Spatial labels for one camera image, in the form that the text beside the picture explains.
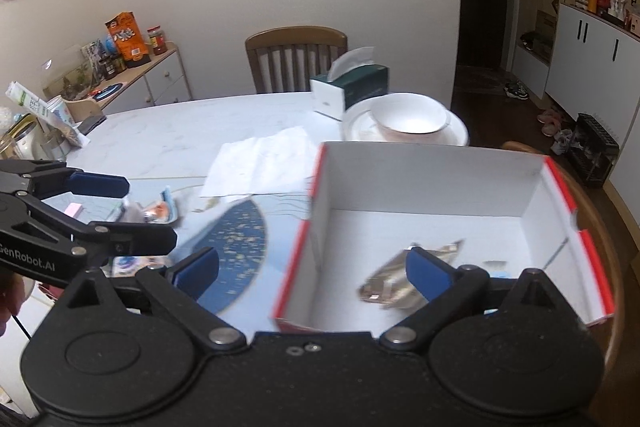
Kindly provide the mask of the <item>person's hand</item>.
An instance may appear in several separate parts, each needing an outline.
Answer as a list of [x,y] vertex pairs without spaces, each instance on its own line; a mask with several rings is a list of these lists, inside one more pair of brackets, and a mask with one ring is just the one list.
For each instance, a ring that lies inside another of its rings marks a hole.
[[6,331],[6,324],[10,318],[20,312],[25,299],[23,277],[2,269],[0,272],[0,335]]

